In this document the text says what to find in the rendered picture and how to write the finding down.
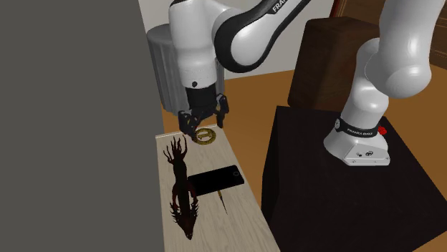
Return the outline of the light wooden table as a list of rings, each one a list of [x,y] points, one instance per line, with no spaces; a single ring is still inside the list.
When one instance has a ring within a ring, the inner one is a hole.
[[[209,145],[199,145],[186,135],[188,152],[184,161],[187,175],[237,165],[244,184],[221,191],[226,211],[217,192],[198,196],[193,237],[187,239],[171,215],[175,176],[173,166],[162,153],[166,146],[170,149],[173,137],[180,138],[184,147],[183,133],[155,136],[165,252],[280,252],[225,132],[217,125],[202,128],[212,129],[216,139]]]

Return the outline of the gold round medal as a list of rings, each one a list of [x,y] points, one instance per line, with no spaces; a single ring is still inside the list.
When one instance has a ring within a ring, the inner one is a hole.
[[[216,139],[216,133],[211,128],[200,128],[195,131],[192,140],[199,145],[209,145]]]

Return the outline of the grey ribbed bin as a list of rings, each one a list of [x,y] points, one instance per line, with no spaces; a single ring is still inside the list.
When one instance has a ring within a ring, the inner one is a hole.
[[[162,24],[147,32],[151,59],[163,108],[175,116],[189,111],[186,88],[181,84],[178,57],[170,33],[170,25]]]

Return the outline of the black phone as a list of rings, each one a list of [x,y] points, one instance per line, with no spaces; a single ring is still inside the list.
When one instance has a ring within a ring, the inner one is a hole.
[[[188,181],[193,185],[197,196],[245,183],[245,180],[236,165],[191,175],[188,176]]]

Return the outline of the brown wooden cabinet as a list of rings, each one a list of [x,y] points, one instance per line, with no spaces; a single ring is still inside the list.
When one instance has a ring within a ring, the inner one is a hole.
[[[330,17],[348,16],[378,24],[386,0],[334,0]],[[447,69],[447,1],[443,5],[433,32],[430,63]]]

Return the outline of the thin yellow pen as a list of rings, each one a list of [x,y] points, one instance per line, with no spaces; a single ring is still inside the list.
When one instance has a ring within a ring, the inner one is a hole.
[[[227,209],[226,209],[226,206],[225,206],[225,202],[224,202],[224,200],[223,200],[222,193],[221,193],[220,190],[218,190],[217,193],[218,193],[218,197],[219,197],[219,199],[220,199],[220,201],[221,201],[221,203],[222,203],[222,206],[223,206],[223,208],[224,208],[226,214],[228,215],[228,211],[227,211]]]

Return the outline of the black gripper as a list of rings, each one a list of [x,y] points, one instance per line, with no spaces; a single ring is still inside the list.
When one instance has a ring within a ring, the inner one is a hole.
[[[178,124],[180,131],[196,138],[197,127],[201,123],[200,118],[208,118],[216,109],[216,121],[220,128],[224,127],[224,118],[229,113],[229,104],[224,94],[216,94],[216,85],[212,84],[201,89],[186,88],[189,109],[192,114],[184,110],[178,112]]]

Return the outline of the dark red dragon figure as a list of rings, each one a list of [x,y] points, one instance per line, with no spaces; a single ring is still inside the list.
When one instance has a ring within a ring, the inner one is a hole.
[[[188,180],[187,166],[184,158],[188,151],[186,137],[183,136],[184,147],[181,139],[173,137],[170,146],[166,147],[163,154],[167,161],[173,166],[175,182],[172,187],[172,199],[170,213],[173,221],[179,225],[186,238],[191,240],[193,229],[198,217],[198,199],[192,183]]]

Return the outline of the black robot stand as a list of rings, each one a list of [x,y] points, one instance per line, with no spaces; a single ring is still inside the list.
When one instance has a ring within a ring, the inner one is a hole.
[[[447,231],[447,200],[386,118],[390,164],[349,166],[323,140],[337,113],[278,107],[261,210],[281,252],[413,252]]]

